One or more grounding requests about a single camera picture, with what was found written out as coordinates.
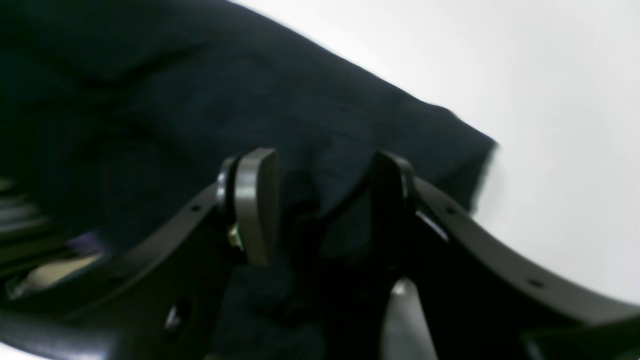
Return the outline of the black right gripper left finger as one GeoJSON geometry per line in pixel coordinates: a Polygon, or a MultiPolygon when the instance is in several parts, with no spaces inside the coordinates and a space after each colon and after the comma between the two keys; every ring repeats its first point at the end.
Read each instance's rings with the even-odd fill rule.
{"type": "Polygon", "coordinates": [[[38,360],[203,360],[233,269],[268,265],[278,152],[222,162],[215,183],[135,248],[1,306],[1,344],[38,360]]]}

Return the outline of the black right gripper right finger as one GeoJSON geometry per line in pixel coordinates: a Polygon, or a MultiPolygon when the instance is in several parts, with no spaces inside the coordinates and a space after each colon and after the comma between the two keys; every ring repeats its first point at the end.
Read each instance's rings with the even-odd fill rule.
{"type": "Polygon", "coordinates": [[[450,196],[378,152],[374,244],[410,280],[437,360],[637,360],[639,306],[562,278],[493,237],[450,196]]]}

